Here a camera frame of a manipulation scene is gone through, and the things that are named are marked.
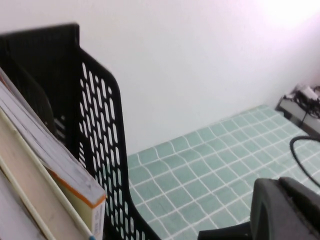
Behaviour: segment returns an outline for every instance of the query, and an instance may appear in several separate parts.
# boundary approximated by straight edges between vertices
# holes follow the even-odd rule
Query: green tiled floor
[[[257,178],[289,176],[318,191],[289,150],[303,134],[263,105],[146,149],[128,157],[133,202],[163,240],[243,223]],[[298,142],[296,151],[320,179],[320,144]]]

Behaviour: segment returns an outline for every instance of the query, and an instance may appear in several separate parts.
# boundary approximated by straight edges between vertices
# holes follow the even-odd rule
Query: book
[[[57,185],[97,240],[103,238],[106,206],[104,189],[46,128],[8,76],[0,68],[0,107],[12,120]]]
[[[45,240],[6,176],[0,171],[0,239]]]

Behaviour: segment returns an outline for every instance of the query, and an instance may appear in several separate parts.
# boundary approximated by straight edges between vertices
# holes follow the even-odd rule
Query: electrical wire
[[[301,170],[304,172],[304,174],[315,185],[317,185],[320,188],[320,183],[311,176],[311,174],[305,169],[305,167],[302,165],[302,163],[300,162],[300,160],[297,157],[297,154],[296,154],[296,151],[295,151],[295,148],[294,148],[294,144],[295,144],[296,141],[299,141],[299,140],[311,140],[311,141],[315,141],[315,142],[320,143],[320,138],[316,137],[316,136],[296,136],[296,137],[292,138],[290,140],[290,143],[289,143],[292,156],[293,156],[294,160],[296,161],[296,163],[298,164],[298,166],[301,168]]]

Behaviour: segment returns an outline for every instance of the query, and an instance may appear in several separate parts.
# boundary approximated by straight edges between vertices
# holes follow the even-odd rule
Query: white wall
[[[118,81],[132,154],[320,79],[318,1],[292,2],[0,0],[0,32],[78,22]]]

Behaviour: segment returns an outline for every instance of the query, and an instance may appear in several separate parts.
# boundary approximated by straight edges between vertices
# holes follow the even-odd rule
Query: stack of books
[[[0,69],[0,239],[102,240],[106,193]]]

